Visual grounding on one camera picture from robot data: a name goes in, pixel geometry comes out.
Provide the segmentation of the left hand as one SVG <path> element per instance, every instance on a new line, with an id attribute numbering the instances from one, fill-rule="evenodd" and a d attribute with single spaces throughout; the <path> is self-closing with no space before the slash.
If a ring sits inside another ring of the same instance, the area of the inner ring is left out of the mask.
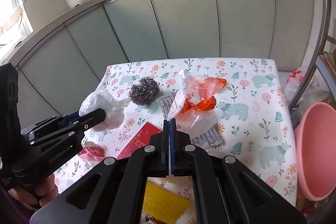
<path id="1" fill-rule="evenodd" d="M 16 186 L 8 191 L 8 194 L 21 203 L 26 209 L 33 210 L 32 205 L 47 205 L 58 196 L 58 187 L 55 184 L 55 176 L 52 173 L 41 184 L 39 184 L 33 193 Z"/>

